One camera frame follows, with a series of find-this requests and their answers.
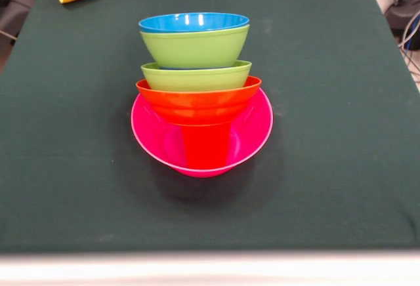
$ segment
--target dark green cloth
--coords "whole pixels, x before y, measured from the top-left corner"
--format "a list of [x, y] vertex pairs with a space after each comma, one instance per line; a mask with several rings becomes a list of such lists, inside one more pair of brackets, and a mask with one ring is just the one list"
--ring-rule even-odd
[[[275, 113], [212, 179], [137, 144], [138, 21], [251, 19], [240, 58]], [[0, 251], [419, 246], [420, 96], [375, 0], [37, 0], [0, 75]]]

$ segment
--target green bowl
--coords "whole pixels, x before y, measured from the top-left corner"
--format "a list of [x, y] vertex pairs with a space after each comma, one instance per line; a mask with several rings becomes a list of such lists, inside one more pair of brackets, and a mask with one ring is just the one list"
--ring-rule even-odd
[[236, 61], [231, 68], [209, 70], [161, 70], [157, 63], [142, 66], [151, 89], [156, 91], [223, 91], [243, 87], [251, 63]]
[[161, 68], [227, 68], [241, 53], [249, 25], [215, 31], [148, 33], [140, 31]]

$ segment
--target pink bowl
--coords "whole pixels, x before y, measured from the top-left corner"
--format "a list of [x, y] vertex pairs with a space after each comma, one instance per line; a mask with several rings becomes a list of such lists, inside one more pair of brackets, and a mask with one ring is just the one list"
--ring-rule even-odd
[[227, 164], [216, 169], [186, 168], [181, 127], [158, 116], [141, 94], [131, 110], [131, 127], [137, 142], [154, 159], [187, 176], [209, 178], [247, 161], [264, 146], [273, 127], [273, 111], [260, 88], [248, 107], [232, 122]]

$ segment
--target bowl rim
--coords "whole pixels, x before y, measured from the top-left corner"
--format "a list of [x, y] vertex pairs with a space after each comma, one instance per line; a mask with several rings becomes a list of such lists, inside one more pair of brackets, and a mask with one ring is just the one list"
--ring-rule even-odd
[[263, 82], [261, 78], [258, 78], [256, 76], [248, 75], [247, 80], [249, 78], [257, 80], [257, 82], [252, 84], [252, 85], [249, 85], [249, 86], [243, 86], [243, 87], [235, 88], [235, 89], [224, 89], [222, 91], [155, 91], [154, 89], [144, 88], [144, 87], [141, 87], [139, 85], [139, 83], [141, 83], [141, 82], [146, 82], [147, 83], [147, 79], [141, 79], [140, 81], [137, 81], [136, 82], [136, 88], [138, 90], [141, 88], [143, 91], [146, 91], [146, 92], [154, 92], [154, 93], [160, 93], [160, 94], [175, 94], [175, 95], [182, 94], [182, 95], [188, 95], [188, 96], [195, 96], [195, 95], [202, 95], [202, 94], [208, 95], [208, 94], [222, 94], [222, 93], [226, 93], [226, 92], [246, 91], [246, 90], [249, 90], [250, 88], [253, 88], [253, 87], [260, 87], [261, 83]]
[[[216, 29], [206, 29], [206, 30], [196, 30], [196, 31], [188, 31], [188, 30], [165, 30], [165, 29], [157, 29], [157, 28], [153, 28], [147, 25], [144, 25], [145, 21], [148, 20], [153, 20], [156, 18], [165, 18], [165, 17], [174, 17], [176, 15], [228, 15], [228, 16], [235, 16], [235, 17], [239, 17], [239, 18], [244, 18], [245, 22], [242, 22], [241, 24], [237, 24], [237, 25], [231, 25], [231, 26], [227, 26], [227, 27], [223, 27], [223, 28], [216, 28]], [[188, 32], [204, 32], [204, 31], [217, 31], [217, 30], [226, 30], [226, 29], [233, 29], [233, 28], [238, 28], [238, 27], [242, 27], [245, 25], [248, 25], [249, 23], [249, 18], [244, 16], [244, 15], [240, 15], [240, 14], [234, 14], [234, 13], [230, 13], [230, 12], [180, 12], [180, 13], [174, 13], [174, 14], [164, 14], [164, 15], [157, 15], [157, 16], [152, 16], [152, 17], [147, 17], [142, 19], [141, 21], [138, 22], [138, 25], [140, 26], [141, 29], [147, 29], [147, 30], [151, 30], [151, 31], [145, 31], [148, 33], [165, 33], [165, 31], [168, 31], [166, 33], [188, 33]]]
[[197, 37], [214, 37], [217, 35], [232, 35], [234, 33], [243, 33], [249, 29], [249, 24], [238, 28], [211, 30], [211, 31], [197, 31], [197, 32], [175, 32], [175, 33], [153, 33], [140, 31], [143, 38], [147, 39], [182, 39], [182, 38], [197, 38]]
[[149, 74], [153, 75], [175, 75], [175, 76], [187, 76], [187, 75], [215, 75], [215, 74], [224, 74], [224, 73], [232, 73], [233, 71], [245, 71], [250, 70], [252, 67], [252, 63], [250, 61], [244, 60], [236, 60], [235, 63], [240, 62], [242, 65], [239, 66], [230, 66], [229, 68], [206, 68], [206, 69], [193, 69], [193, 70], [163, 70], [159, 68], [149, 68], [150, 65], [157, 65], [157, 62], [151, 62], [141, 65], [141, 69], [147, 71]]
[[152, 156], [157, 161], [163, 163], [164, 165], [169, 166], [170, 168], [173, 168], [173, 169], [176, 169], [176, 170], [188, 171], [189, 173], [216, 173], [216, 172], [221, 171], [221, 170], [231, 169], [233, 167], [236, 167], [236, 166], [240, 165], [241, 163], [244, 163], [248, 159], [252, 158], [256, 153], [258, 153], [261, 150], [261, 148], [263, 148], [263, 146], [267, 143], [267, 140], [268, 140], [268, 138], [271, 135], [271, 132], [272, 132], [272, 129], [273, 129], [273, 124], [274, 124], [274, 112], [273, 112], [273, 108], [272, 108], [272, 105], [270, 103], [270, 100], [268, 99], [268, 97], [267, 97], [266, 93], [263, 91], [263, 89], [262, 88], [258, 88], [258, 91], [261, 91], [262, 95], [264, 96], [264, 98], [266, 100], [266, 103], [270, 106], [269, 107], [269, 110], [270, 110], [270, 127], [268, 129], [267, 135], [264, 137], [264, 140], [260, 143], [260, 145], [252, 153], [250, 153], [247, 157], [245, 157], [242, 160], [239, 160], [239, 161], [237, 161], [235, 163], [231, 163], [228, 166], [223, 166], [223, 167], [213, 168], [213, 169], [191, 169], [191, 168], [177, 166], [177, 165], [174, 165], [172, 163], [168, 163], [167, 161], [165, 161], [165, 160], [159, 158], [158, 156], [152, 154], [151, 151], [149, 151], [149, 149], [146, 148], [143, 145], [143, 143], [141, 142], [140, 138], [137, 136], [137, 133], [134, 130], [134, 125], [133, 125], [133, 123], [134, 123], [134, 121], [133, 121], [133, 119], [134, 119], [134, 106], [136, 105], [137, 100], [142, 96], [141, 94], [138, 94], [137, 95], [137, 97], [136, 97], [136, 99], [134, 101], [133, 107], [131, 108], [131, 130], [133, 131], [134, 136], [135, 136], [137, 142], [140, 144], [141, 148], [146, 153], [148, 153], [150, 156]]

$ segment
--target plastic bowl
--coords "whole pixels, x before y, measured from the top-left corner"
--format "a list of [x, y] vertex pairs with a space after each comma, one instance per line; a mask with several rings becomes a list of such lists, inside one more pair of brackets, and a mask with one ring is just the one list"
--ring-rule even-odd
[[152, 104], [154, 111], [177, 125], [214, 125], [232, 121], [261, 85], [258, 77], [248, 76], [245, 86], [227, 91], [154, 91], [143, 79], [136, 86]]
[[161, 70], [157, 63], [149, 63], [142, 66], [142, 71], [155, 91], [223, 91], [243, 87], [251, 65], [238, 60], [231, 68]]
[[215, 169], [189, 169], [181, 128], [158, 116], [140, 94], [131, 110], [131, 127], [141, 147], [154, 159], [196, 178], [217, 176], [253, 157], [266, 143], [273, 126], [270, 101], [259, 89], [248, 107], [235, 118], [230, 129], [226, 165]]
[[179, 33], [232, 29], [248, 25], [249, 19], [242, 15], [223, 12], [185, 12], [149, 17], [138, 25], [144, 32]]
[[140, 31], [147, 49], [161, 68], [229, 68], [238, 59], [249, 25], [225, 30], [148, 33]]

